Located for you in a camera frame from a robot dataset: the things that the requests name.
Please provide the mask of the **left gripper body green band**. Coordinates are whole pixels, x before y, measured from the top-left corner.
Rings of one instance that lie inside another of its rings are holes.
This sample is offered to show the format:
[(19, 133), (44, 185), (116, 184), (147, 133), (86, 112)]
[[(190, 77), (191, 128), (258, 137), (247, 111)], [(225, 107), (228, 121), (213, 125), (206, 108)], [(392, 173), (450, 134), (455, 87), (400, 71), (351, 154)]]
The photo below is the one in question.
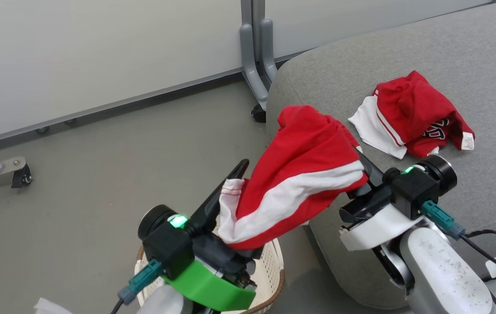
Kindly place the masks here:
[(236, 252), (214, 233), (193, 239), (193, 261), (166, 283), (188, 300), (213, 311), (244, 311), (256, 297), (257, 284), (250, 267), (262, 256), (262, 248)]

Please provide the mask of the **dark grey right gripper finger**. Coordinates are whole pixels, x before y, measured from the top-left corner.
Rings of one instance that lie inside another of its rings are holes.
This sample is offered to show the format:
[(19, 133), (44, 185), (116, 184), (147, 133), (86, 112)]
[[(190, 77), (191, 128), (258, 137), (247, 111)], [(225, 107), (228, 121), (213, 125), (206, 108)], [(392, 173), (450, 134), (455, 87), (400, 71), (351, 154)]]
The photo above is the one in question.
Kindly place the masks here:
[(364, 153), (359, 150), (357, 153), (368, 178), (366, 183), (362, 185), (360, 189), (377, 189), (383, 187), (383, 172), (374, 163), (372, 163), (372, 161), (370, 161)]

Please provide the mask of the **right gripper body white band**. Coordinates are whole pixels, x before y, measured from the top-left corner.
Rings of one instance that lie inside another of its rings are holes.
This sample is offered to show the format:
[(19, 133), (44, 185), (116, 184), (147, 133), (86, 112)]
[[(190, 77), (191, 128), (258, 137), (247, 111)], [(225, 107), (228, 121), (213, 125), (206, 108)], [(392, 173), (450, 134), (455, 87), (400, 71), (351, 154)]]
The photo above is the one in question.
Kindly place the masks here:
[(391, 189), (385, 185), (354, 197), (340, 208), (339, 216), (346, 224), (340, 227), (340, 241), (350, 252), (378, 247), (423, 220), (398, 210), (392, 203)]

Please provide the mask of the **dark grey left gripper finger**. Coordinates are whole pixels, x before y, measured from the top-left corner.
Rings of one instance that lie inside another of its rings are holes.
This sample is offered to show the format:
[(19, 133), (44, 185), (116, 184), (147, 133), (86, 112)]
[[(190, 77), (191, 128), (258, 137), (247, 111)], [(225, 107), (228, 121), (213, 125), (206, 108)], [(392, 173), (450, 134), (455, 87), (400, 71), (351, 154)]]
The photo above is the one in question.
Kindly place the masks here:
[(241, 179), (249, 164), (249, 159), (242, 159), (190, 216), (190, 234), (203, 234), (214, 230), (220, 212), (219, 197), (224, 183), (227, 180)]

